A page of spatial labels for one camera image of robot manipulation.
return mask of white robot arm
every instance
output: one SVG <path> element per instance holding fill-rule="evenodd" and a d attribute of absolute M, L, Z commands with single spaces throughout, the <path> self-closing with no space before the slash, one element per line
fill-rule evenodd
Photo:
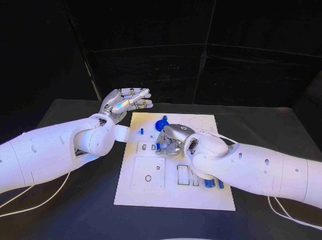
<path fill-rule="evenodd" d="M 126 111 L 151 108 L 149 90 L 123 88 L 106 96 L 97 114 L 25 132 L 0 145 L 0 193 L 44 183 L 126 142 L 129 128 L 116 123 Z"/>
<path fill-rule="evenodd" d="M 184 150 L 191 170 L 205 180 L 217 177 L 230 186 L 258 195 L 297 200 L 322 209 L 322 162 L 300 159 L 263 147 L 234 142 L 221 135 L 182 125 L 166 125 L 158 154 Z"/>

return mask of gray tabletop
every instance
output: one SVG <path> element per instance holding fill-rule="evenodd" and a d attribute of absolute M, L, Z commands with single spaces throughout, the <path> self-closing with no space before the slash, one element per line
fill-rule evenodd
<path fill-rule="evenodd" d="M 38 127 L 89 117 L 99 101 L 56 100 Z M 289 108 L 247 108 L 155 104 L 149 113 L 211 114 L 220 134 L 296 157 L 322 162 L 322 154 Z M 128 113 L 119 124 L 129 126 Z M 279 217 L 264 196 L 231 188 L 235 211 L 113 205 L 125 143 L 115 142 L 106 156 L 70 173 L 51 201 L 35 210 L 0 218 L 0 239 L 322 239 L 322 231 Z M 0 214 L 41 203 L 64 177 L 33 187 Z M 0 194 L 4 203 L 21 189 Z M 322 210 L 280 199 L 289 214 L 322 226 Z"/>

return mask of blue object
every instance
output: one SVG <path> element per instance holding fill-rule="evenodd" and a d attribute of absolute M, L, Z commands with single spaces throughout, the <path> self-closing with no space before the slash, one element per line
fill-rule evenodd
<path fill-rule="evenodd" d="M 169 123 L 168 123 L 166 120 L 168 120 L 168 117 L 163 116 L 163 117 L 162 117 L 162 120 L 158 120 L 158 121 L 155 122 L 155 129 L 156 129 L 156 131 L 162 131 L 163 126 L 169 125 Z"/>
<path fill-rule="evenodd" d="M 208 188 L 210 188 L 210 187 L 211 187 L 211 188 L 215 187 L 214 179 L 212 179 L 212 180 L 207 180 L 207 179 L 205 179 L 205 187 L 208 187 Z"/>
<path fill-rule="evenodd" d="M 220 189 L 224 189 L 224 184 L 221 180 L 218 180 L 218 185 L 220 185 Z"/>

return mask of white platform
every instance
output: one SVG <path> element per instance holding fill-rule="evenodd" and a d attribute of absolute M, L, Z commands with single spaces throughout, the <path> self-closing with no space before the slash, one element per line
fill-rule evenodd
<path fill-rule="evenodd" d="M 156 155 L 151 150 L 159 134 L 155 122 L 163 115 L 168 116 L 169 124 L 179 123 L 195 131 L 204 129 L 217 133 L 212 115 L 135 112 L 113 204 L 234 211 L 230 186 L 224 184 L 224 189 L 220 189 L 215 179 L 215 187 L 207 188 L 204 179 L 192 175 L 189 167 L 188 172 L 182 167 L 187 165 L 184 154 L 172 157 Z"/>

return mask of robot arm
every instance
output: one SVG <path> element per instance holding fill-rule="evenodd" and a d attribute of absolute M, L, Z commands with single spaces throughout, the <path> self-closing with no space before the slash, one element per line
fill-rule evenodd
<path fill-rule="evenodd" d="M 179 127 L 188 128 L 178 124 L 163 127 L 165 138 Z M 322 209 L 322 162 L 241 143 L 228 146 L 220 135 L 204 130 L 188 134 L 181 149 L 202 179 L 217 177 L 247 192 L 289 198 Z"/>
<path fill-rule="evenodd" d="M 44 183 L 106 155 L 129 128 L 116 123 L 126 111 L 151 108 L 149 90 L 113 90 L 89 118 L 25 132 L 0 145 L 0 193 Z"/>

